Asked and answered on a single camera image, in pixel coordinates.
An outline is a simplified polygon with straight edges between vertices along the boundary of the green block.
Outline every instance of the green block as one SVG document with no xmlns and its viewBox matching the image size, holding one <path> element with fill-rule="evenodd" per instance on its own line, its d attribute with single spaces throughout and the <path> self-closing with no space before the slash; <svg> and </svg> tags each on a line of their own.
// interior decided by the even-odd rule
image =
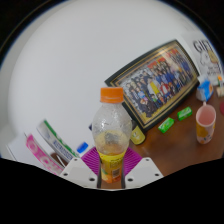
<svg viewBox="0 0 224 224">
<path fill-rule="evenodd" d="M 165 133 L 172 125 L 174 124 L 174 119 L 168 117 L 159 127 L 158 129 Z"/>
<path fill-rule="evenodd" d="M 185 109 L 183 109 L 177 113 L 177 117 L 178 117 L 179 121 L 182 121 L 183 119 L 185 119 L 191 115 L 192 115 L 192 110 L 190 107 L 186 107 Z"/>
</svg>

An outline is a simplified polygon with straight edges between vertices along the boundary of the picture frame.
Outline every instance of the picture frame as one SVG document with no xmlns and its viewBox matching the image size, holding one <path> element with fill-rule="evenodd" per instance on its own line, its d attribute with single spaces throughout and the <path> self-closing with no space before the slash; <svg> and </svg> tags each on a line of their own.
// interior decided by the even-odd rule
<svg viewBox="0 0 224 224">
<path fill-rule="evenodd" d="M 105 83 L 123 87 L 123 106 L 142 131 L 166 118 L 198 85 L 198 70 L 173 40 L 138 57 Z"/>
</svg>

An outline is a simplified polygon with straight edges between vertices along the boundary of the plastic cup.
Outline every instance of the plastic cup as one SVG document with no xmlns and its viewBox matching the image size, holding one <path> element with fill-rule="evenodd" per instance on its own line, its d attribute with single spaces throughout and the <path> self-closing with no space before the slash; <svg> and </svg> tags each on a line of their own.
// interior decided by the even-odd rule
<svg viewBox="0 0 224 224">
<path fill-rule="evenodd" d="M 203 103 L 196 113 L 197 140 L 201 144 L 211 141 L 215 130 L 216 111 L 211 105 Z"/>
</svg>

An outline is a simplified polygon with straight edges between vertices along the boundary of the orange bottle cap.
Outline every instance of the orange bottle cap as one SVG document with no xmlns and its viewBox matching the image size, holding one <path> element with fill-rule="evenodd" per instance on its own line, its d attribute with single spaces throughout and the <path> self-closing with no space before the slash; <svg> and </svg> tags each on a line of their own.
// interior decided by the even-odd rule
<svg viewBox="0 0 224 224">
<path fill-rule="evenodd" d="M 124 101 L 122 87 L 103 87 L 101 88 L 100 101 L 103 103 L 121 103 Z"/>
</svg>

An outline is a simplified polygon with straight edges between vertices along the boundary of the wooden table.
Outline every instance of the wooden table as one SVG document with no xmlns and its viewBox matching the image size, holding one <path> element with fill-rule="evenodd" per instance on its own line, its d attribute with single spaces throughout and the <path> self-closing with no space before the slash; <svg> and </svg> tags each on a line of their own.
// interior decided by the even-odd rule
<svg viewBox="0 0 224 224">
<path fill-rule="evenodd" d="M 147 131 L 146 140 L 136 146 L 130 141 L 130 147 L 142 157 L 150 157 L 163 176 L 170 175 L 190 165 L 220 159 L 224 153 L 224 115 L 219 106 L 224 97 L 218 98 L 216 90 L 207 104 L 216 109 L 216 127 L 212 140 L 201 145 L 196 139 L 196 113 L 202 102 L 196 99 L 196 90 L 193 91 L 167 117 L 175 119 L 174 125 L 166 132 L 158 130 L 161 121 Z M 193 114 L 185 120 L 177 119 L 177 112 L 191 107 Z M 121 189 L 121 182 L 107 184 L 102 181 L 102 189 Z"/>
</svg>

